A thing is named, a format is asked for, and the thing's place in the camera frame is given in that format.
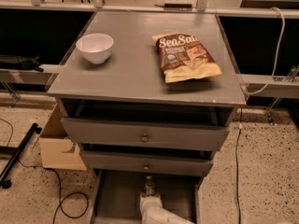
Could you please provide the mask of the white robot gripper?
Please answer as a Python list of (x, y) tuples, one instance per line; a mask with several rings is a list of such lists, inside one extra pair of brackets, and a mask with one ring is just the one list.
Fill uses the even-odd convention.
[(140, 212), (145, 214), (151, 207), (162, 208), (163, 203), (160, 196), (140, 196)]

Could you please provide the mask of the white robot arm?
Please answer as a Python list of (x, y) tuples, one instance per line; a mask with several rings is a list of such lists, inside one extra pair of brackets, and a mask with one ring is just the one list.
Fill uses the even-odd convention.
[(194, 224), (193, 222), (179, 217), (167, 211), (158, 196), (140, 196), (141, 224)]

